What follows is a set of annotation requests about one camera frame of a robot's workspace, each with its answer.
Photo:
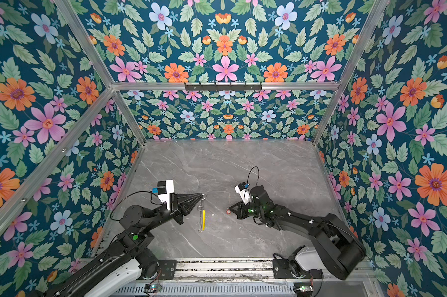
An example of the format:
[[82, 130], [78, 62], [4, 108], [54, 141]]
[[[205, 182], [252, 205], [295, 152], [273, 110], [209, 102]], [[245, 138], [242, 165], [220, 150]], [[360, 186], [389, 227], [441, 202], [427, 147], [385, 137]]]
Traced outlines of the yellow capped key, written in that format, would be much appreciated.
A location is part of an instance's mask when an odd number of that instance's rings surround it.
[[206, 211], [202, 210], [202, 231], [206, 229]]

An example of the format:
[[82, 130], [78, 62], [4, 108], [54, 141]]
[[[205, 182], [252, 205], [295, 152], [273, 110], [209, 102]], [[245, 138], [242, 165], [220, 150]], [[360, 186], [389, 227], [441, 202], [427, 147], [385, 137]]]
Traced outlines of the silver keyring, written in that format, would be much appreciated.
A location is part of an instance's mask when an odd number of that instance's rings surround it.
[[206, 200], [206, 195], [204, 194], [204, 195], [202, 196], [202, 199], [201, 199], [200, 202], [199, 202], [199, 207], [198, 207], [198, 209], [199, 209], [199, 213], [200, 213], [200, 220], [199, 220], [199, 224], [200, 224], [199, 232], [200, 232], [200, 233], [203, 232], [203, 231], [202, 231], [202, 210], [205, 210], [205, 200]]

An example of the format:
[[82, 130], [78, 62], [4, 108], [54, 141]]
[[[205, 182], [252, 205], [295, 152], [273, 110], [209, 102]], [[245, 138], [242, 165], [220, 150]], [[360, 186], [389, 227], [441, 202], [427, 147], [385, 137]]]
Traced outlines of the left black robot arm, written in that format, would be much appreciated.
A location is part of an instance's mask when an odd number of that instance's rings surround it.
[[91, 262], [45, 292], [34, 290], [31, 297], [109, 297], [122, 286], [141, 277], [152, 278], [158, 260], [148, 249], [151, 231], [169, 221], [182, 225], [184, 217], [205, 199], [202, 193], [170, 194], [171, 203], [155, 209], [132, 205], [119, 224], [124, 230]]

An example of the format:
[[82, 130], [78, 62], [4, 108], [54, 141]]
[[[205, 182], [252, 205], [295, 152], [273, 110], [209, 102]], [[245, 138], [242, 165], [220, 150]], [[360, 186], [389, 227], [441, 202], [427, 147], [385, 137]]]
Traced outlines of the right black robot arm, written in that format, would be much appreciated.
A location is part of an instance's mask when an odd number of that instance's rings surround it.
[[297, 213], [274, 203], [262, 185], [250, 188], [247, 183], [239, 183], [235, 191], [241, 201], [230, 206], [229, 211], [238, 220], [252, 217], [257, 225], [289, 231], [312, 242], [316, 256], [300, 249], [292, 257], [302, 270], [317, 269], [322, 264], [334, 277], [346, 280], [366, 257], [361, 241], [335, 214], [311, 217]]

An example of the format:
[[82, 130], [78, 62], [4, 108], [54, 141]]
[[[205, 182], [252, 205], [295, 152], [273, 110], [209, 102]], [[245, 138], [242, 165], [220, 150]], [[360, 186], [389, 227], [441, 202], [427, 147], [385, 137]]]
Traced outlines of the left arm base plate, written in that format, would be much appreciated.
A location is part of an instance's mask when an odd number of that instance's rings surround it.
[[176, 273], [176, 260], [158, 260], [152, 261], [142, 270], [142, 277], [146, 280], [173, 280]]

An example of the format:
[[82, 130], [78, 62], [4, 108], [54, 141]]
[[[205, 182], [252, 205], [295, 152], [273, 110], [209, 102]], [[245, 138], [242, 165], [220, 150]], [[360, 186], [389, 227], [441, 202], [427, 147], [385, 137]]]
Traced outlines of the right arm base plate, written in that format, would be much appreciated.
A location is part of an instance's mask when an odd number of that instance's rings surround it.
[[273, 275], [275, 279], [322, 279], [324, 276], [321, 270], [313, 269], [304, 271], [296, 264], [290, 265], [287, 260], [273, 258]]

